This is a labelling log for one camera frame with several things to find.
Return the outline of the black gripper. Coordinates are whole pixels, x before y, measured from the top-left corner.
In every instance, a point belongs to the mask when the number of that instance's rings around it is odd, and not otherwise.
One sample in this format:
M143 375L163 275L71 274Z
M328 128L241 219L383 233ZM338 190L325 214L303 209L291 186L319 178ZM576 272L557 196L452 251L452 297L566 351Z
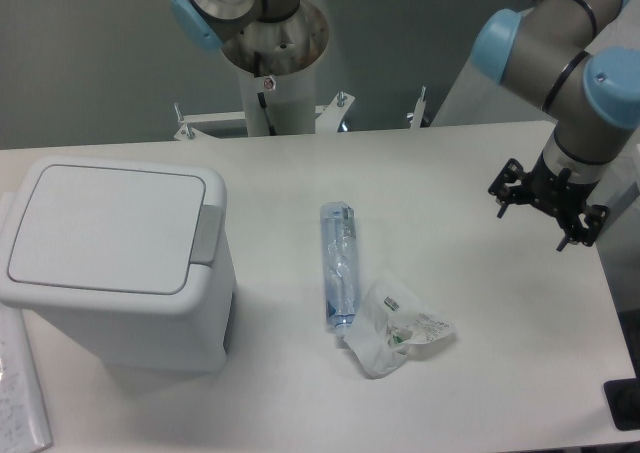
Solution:
M529 204L556 218L564 236L556 247L564 250L569 244L591 247L596 242L610 215L604 205L588 203L588 197L598 181L576 183L573 171L562 168L554 173L540 154L528 174L514 158L510 158L488 188L499 205L502 218L510 205Z

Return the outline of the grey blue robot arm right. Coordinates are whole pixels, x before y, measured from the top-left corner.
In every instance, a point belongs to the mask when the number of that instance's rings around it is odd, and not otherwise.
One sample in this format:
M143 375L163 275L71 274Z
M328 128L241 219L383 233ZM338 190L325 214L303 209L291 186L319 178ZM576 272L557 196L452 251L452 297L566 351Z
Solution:
M587 199L639 126L639 53L587 46L630 0L533 0L526 14L503 9L483 26L471 63L494 83L556 121L531 172L511 164L491 187L507 207L530 204L576 226Z

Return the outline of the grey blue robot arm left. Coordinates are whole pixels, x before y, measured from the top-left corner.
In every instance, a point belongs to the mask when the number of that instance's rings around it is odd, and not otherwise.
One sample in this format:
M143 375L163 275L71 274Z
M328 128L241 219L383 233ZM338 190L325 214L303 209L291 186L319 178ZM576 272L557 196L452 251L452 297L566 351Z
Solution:
M603 55L585 45L624 0L535 0L527 15L495 13L471 53L485 76L556 120L535 166L516 160L489 187L501 208L529 205L553 217L564 244L591 245L607 207L588 197L615 155L618 125L605 107ZM329 40L323 13L306 0L170 0L192 42L221 51L240 72L248 131L253 136L316 133L315 90L304 87Z

